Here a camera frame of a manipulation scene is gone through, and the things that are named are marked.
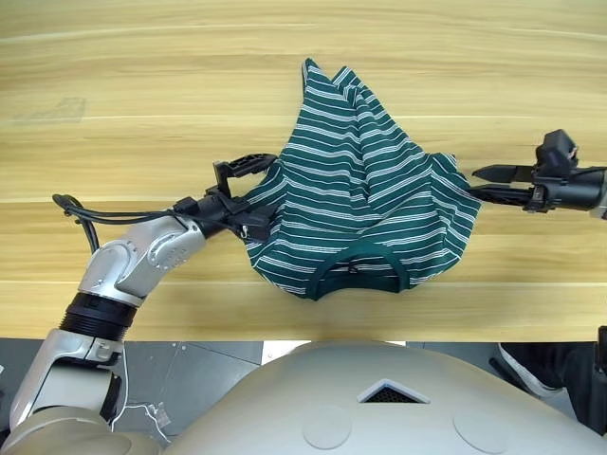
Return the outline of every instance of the gray floor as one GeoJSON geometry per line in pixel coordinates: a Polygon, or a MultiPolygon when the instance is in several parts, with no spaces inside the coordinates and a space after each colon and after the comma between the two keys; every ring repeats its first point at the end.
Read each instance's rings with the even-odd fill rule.
{"type": "MultiPolygon", "coordinates": [[[[0,338],[0,365],[6,368],[0,374],[0,429],[8,426],[9,403],[40,343],[0,338]]],[[[462,358],[496,374],[488,363],[496,355],[494,343],[408,344],[462,358]]],[[[172,439],[259,366],[262,347],[261,342],[127,342],[128,401],[159,409],[162,430],[172,439]]],[[[123,375],[121,363],[116,371],[123,375]]],[[[549,404],[574,417],[566,392],[549,404]]],[[[117,429],[143,432],[163,443],[144,409],[127,409],[117,429]]]]}

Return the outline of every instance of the vent grille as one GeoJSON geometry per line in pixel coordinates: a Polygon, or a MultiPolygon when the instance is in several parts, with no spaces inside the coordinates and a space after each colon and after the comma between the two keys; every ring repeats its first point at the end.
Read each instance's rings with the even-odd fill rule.
{"type": "Polygon", "coordinates": [[[373,395],[367,398],[363,403],[420,403],[412,397],[395,391],[394,389],[384,386],[373,395]]]}

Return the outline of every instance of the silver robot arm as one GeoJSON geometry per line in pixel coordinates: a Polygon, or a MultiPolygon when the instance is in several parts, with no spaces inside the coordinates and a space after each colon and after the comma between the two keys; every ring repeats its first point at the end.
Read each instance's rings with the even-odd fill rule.
{"type": "MultiPolygon", "coordinates": [[[[204,244],[196,222],[166,216],[134,225],[95,252],[64,321],[48,334],[15,396],[7,453],[40,428],[71,428],[74,421],[84,425],[82,415],[88,416],[88,426],[98,427],[100,436],[107,437],[105,421],[112,417],[120,391],[120,380],[107,367],[122,352],[126,329],[162,277],[204,244]],[[37,425],[29,422],[22,427],[32,416],[37,425]]],[[[23,453],[31,453],[31,447],[28,450],[23,453]]]]}
{"type": "Polygon", "coordinates": [[[94,252],[60,327],[48,334],[13,400],[2,455],[67,453],[73,446],[90,455],[160,451],[147,438],[109,432],[121,382],[109,367],[146,297],[206,238],[229,228],[239,237],[265,240],[275,208],[252,209],[231,197],[227,179],[263,171],[274,159],[249,155],[215,163],[217,185],[204,198],[185,198],[94,252]]]}

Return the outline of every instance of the person's foot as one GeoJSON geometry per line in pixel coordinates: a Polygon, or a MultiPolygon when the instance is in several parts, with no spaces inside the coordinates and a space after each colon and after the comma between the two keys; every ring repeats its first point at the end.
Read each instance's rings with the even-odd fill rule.
{"type": "Polygon", "coordinates": [[[500,354],[533,394],[549,397],[561,392],[563,386],[543,367],[529,348],[529,343],[500,343],[500,354]]]}

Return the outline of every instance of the floor tile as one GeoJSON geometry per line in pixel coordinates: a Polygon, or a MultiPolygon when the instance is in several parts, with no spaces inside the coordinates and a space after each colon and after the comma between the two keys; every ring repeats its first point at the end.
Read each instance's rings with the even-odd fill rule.
{"type": "Polygon", "coordinates": [[[0,338],[0,430],[9,426],[10,403],[41,344],[40,339],[0,338]]]}
{"type": "MultiPolygon", "coordinates": [[[[129,402],[147,401],[160,396],[179,342],[129,342],[126,344],[129,370],[129,402]]],[[[122,362],[114,369],[122,378],[122,362]]]]}
{"type": "Polygon", "coordinates": [[[257,368],[228,355],[190,343],[179,350],[158,401],[171,419],[168,430],[177,433],[217,403],[243,377],[257,368]]]}
{"type": "Polygon", "coordinates": [[[262,341],[191,341],[189,344],[257,365],[261,364],[264,345],[262,341]]]}

